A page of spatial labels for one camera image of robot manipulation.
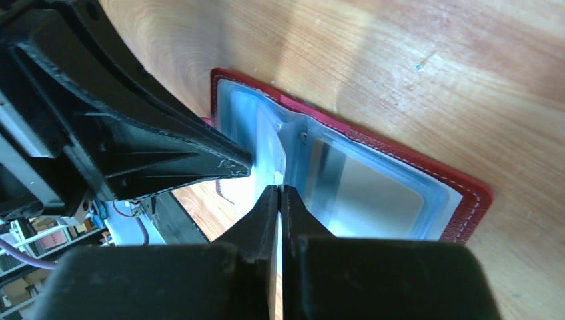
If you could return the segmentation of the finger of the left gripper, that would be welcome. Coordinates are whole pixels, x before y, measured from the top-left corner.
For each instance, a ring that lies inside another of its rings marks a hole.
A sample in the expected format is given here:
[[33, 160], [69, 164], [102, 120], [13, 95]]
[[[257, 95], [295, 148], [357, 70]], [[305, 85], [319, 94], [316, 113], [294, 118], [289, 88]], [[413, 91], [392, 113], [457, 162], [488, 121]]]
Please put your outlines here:
[[212, 133], [125, 45], [98, 1], [58, 1], [72, 57], [59, 58], [61, 83], [100, 112], [148, 133]]
[[[1, 48], [31, 45], [73, 54], [69, 26], [57, 9], [2, 9]], [[142, 199], [216, 179], [246, 177], [251, 155], [212, 133], [148, 133], [115, 120], [108, 177], [113, 200]]]

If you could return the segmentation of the red leather card holder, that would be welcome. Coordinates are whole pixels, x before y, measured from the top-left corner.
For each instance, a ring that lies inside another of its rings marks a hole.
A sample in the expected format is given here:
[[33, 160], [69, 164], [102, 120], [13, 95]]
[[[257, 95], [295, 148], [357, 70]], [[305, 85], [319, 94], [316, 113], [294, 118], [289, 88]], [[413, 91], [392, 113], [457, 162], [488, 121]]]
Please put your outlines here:
[[241, 211], [290, 185], [337, 236], [463, 244], [493, 202], [487, 184], [240, 73], [211, 71], [211, 121], [252, 155], [248, 177], [217, 181]]

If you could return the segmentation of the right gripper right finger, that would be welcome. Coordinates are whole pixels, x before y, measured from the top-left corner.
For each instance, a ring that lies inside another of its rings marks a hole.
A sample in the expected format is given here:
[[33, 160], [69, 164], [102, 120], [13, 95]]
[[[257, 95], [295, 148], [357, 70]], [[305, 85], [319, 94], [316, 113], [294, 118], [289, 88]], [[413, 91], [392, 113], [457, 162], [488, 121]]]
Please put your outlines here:
[[285, 319], [499, 319], [477, 258], [456, 243], [333, 235], [281, 193]]

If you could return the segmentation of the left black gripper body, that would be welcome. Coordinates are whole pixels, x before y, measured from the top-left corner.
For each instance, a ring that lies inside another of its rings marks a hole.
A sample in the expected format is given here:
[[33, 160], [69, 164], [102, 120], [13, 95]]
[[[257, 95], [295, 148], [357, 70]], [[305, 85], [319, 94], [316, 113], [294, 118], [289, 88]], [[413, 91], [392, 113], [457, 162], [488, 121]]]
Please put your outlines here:
[[92, 57], [31, 45], [1, 48], [1, 212], [9, 220], [68, 216], [86, 199], [113, 200], [115, 115], [91, 88]]

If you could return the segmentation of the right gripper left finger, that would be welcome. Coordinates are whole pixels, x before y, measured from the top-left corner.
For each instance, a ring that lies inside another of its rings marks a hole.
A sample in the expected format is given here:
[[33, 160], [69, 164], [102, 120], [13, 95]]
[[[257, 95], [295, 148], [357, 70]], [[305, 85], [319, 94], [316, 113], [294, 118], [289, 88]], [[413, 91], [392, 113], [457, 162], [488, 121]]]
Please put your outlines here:
[[279, 189], [207, 244], [80, 247], [34, 319], [274, 319]]

